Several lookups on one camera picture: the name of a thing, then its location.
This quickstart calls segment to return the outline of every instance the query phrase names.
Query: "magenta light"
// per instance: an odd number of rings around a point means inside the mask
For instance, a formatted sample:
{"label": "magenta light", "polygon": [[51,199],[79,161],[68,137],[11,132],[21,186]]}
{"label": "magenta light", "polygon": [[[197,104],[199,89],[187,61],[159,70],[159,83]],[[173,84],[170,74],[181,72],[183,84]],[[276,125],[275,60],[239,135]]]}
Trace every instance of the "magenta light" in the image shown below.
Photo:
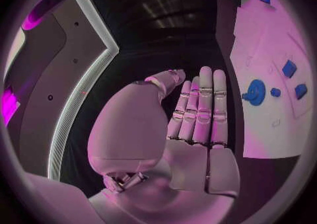
{"label": "magenta light", "polygon": [[19,103],[15,95],[10,90],[5,90],[2,95],[2,115],[6,126],[18,109],[18,106]]}

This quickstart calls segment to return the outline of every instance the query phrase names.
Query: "pink light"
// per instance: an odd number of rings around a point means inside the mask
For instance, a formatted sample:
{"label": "pink light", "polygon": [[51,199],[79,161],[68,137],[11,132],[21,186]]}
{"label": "pink light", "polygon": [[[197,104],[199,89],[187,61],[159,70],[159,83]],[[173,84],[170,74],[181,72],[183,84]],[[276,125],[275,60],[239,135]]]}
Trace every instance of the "pink light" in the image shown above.
{"label": "pink light", "polygon": [[18,107],[19,103],[17,102],[15,95],[10,90],[5,90],[2,95],[2,115],[6,126]]}

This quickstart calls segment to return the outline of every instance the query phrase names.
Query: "white light strip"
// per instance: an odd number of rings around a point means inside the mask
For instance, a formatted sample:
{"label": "white light strip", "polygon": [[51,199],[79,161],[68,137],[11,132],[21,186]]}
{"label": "white light strip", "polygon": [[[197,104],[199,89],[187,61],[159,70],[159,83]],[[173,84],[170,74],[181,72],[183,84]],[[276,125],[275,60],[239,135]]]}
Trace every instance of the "white light strip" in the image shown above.
{"label": "white light strip", "polygon": [[48,178],[57,181],[60,179],[61,163],[68,134],[87,96],[83,95],[82,92],[85,91],[88,93],[92,89],[97,79],[119,52],[118,45],[91,0],[76,1],[107,49],[94,61],[75,86],[55,127],[49,154]]}

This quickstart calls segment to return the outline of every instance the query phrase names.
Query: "led light strip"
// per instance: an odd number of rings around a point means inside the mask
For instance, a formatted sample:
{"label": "led light strip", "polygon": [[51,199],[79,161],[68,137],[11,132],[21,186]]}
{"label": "led light strip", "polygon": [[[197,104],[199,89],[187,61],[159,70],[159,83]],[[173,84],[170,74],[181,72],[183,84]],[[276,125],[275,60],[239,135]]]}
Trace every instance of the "led light strip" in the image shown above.
{"label": "led light strip", "polygon": [[94,61],[75,86],[55,127],[50,146],[48,178],[57,181],[60,179],[62,158],[71,126],[87,96],[83,95],[82,92],[85,91],[88,93],[92,89],[102,72],[119,52],[118,45],[96,11],[91,0],[76,1],[100,39],[106,45],[107,49]]}

